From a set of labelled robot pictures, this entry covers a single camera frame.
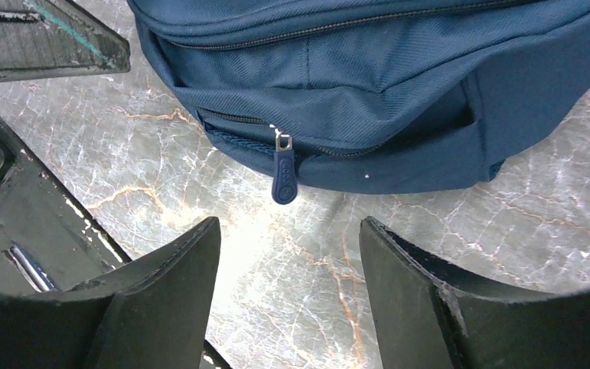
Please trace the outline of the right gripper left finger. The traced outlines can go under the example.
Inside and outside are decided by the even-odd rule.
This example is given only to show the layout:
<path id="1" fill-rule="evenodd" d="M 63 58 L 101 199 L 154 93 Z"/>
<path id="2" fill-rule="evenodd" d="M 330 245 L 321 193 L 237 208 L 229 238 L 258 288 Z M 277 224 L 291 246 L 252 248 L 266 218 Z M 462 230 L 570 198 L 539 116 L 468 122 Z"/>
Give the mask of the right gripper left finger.
<path id="1" fill-rule="evenodd" d="M 0 293 L 0 368 L 197 368 L 220 222 L 66 291 Z"/>

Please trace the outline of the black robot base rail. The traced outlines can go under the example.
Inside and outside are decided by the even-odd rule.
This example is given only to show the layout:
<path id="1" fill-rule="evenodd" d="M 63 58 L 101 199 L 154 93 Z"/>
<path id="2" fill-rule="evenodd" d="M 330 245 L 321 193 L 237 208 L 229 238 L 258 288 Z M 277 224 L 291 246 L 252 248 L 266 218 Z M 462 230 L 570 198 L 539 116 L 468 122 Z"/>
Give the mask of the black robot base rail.
<path id="1" fill-rule="evenodd" d="M 0 119 L 0 293 L 66 291 L 132 261 Z M 197 368 L 226 368 L 204 336 Z"/>

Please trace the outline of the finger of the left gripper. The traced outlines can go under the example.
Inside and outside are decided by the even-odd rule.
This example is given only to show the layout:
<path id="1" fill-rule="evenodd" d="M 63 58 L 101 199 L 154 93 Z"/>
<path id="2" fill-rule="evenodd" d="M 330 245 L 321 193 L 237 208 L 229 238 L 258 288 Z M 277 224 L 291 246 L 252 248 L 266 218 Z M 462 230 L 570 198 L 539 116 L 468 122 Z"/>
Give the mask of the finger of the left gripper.
<path id="1" fill-rule="evenodd" d="M 0 1 L 0 82 L 130 71 L 128 41 L 73 1 Z"/>

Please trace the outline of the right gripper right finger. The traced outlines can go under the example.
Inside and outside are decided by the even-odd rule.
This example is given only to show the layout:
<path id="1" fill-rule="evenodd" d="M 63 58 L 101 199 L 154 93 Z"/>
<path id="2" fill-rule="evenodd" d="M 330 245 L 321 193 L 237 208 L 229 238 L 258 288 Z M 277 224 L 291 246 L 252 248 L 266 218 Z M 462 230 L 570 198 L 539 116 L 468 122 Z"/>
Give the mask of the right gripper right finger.
<path id="1" fill-rule="evenodd" d="M 375 218 L 360 253 L 386 368 L 590 368 L 590 288 L 551 294 L 494 281 Z"/>

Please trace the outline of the navy blue student backpack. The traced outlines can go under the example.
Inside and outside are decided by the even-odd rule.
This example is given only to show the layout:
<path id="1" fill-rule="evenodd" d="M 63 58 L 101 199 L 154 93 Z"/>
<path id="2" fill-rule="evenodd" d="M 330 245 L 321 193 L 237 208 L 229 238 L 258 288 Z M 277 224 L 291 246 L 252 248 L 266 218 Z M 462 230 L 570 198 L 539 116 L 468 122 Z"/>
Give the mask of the navy blue student backpack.
<path id="1" fill-rule="evenodd" d="M 491 181 L 590 89 L 590 1 L 128 5 L 149 65 L 280 204 Z"/>

